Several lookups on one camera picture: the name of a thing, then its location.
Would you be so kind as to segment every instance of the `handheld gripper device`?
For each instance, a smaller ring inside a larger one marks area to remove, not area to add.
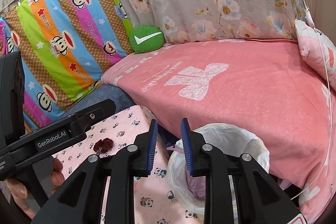
[[[234,224],[229,175],[239,224],[306,224],[298,208],[249,154],[234,157],[207,144],[202,134],[181,122],[186,166],[191,176],[206,176],[204,224]]]
[[[53,157],[86,139],[91,126],[112,116],[108,99],[25,134],[25,74],[20,51],[0,57],[0,180],[14,177],[30,192],[27,203],[36,213],[51,195]]]
[[[107,177],[110,177],[105,224],[134,224],[134,177],[153,169],[158,124],[115,155],[90,155],[56,190],[31,224],[100,224]]]

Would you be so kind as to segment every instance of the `purple fabric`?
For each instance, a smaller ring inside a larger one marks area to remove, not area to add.
[[[173,150],[178,151],[180,153],[184,153],[183,149],[179,146],[171,146],[167,147],[167,150]],[[206,189],[206,178],[205,177],[199,177],[199,178],[193,178],[187,169],[187,166],[185,166],[185,175],[187,178],[187,184],[188,188],[193,193],[193,195],[198,199],[204,199],[205,198],[205,189]]]

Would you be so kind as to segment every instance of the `pink bedsheet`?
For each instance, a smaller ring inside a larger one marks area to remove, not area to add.
[[[324,165],[328,92],[295,43],[233,39],[170,45],[127,56],[101,80],[122,88],[178,137],[183,117],[192,130],[224,122],[255,133],[270,151],[270,173],[300,188]],[[335,109],[334,94],[332,105]],[[300,197],[308,223],[335,193],[334,132],[331,148],[324,171]]]
[[[134,143],[137,135],[147,132],[153,114],[142,106],[132,106],[105,121],[101,121],[87,132],[88,137],[73,147],[54,155],[63,162],[63,174],[68,178],[89,156],[95,154],[94,144],[104,138],[114,141],[113,148],[100,157],[115,155],[119,149]],[[157,139],[154,168],[148,178],[134,178],[134,218],[137,224],[200,224],[197,216],[189,215],[176,200],[167,182],[167,150],[160,137]],[[106,200],[110,178],[107,179],[103,199],[101,224],[105,223]]]

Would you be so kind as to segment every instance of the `pink pillow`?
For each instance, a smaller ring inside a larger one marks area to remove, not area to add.
[[[314,69],[324,80],[327,80],[322,51],[317,35],[320,38],[330,86],[336,90],[336,47],[330,39],[317,30],[317,35],[311,27],[301,20],[295,21],[297,39],[303,60]]]

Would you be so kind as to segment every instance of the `green pillow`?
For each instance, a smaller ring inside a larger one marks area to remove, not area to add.
[[[157,27],[140,26],[131,32],[129,43],[135,54],[152,52],[163,46],[164,37]]]

